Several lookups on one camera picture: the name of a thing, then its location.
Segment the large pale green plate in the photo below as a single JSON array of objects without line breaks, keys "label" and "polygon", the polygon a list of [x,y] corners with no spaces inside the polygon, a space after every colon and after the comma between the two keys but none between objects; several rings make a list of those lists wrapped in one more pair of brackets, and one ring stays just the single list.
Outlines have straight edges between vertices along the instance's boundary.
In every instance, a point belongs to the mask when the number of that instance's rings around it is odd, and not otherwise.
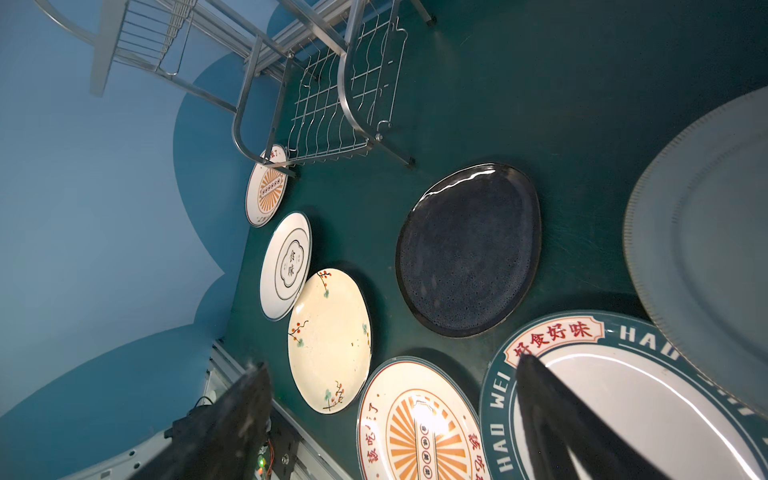
[{"label": "large pale green plate", "polygon": [[767,91],[705,114],[648,165],[623,248],[654,323],[707,379],[767,412]]}]

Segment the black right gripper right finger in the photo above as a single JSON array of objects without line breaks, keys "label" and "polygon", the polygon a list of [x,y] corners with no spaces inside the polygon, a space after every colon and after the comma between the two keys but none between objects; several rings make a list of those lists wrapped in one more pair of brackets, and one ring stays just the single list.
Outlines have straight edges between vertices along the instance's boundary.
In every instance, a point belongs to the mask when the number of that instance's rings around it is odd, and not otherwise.
[{"label": "black right gripper right finger", "polygon": [[665,479],[536,356],[516,370],[526,446],[536,479]]}]

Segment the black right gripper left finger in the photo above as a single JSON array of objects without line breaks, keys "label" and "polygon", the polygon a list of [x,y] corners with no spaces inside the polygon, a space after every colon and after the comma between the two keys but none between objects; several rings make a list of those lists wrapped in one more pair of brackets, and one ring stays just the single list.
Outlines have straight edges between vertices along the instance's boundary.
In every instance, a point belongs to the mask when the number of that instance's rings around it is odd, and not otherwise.
[{"label": "black right gripper left finger", "polygon": [[186,420],[134,479],[251,479],[272,410],[268,368],[249,368],[213,405]]}]

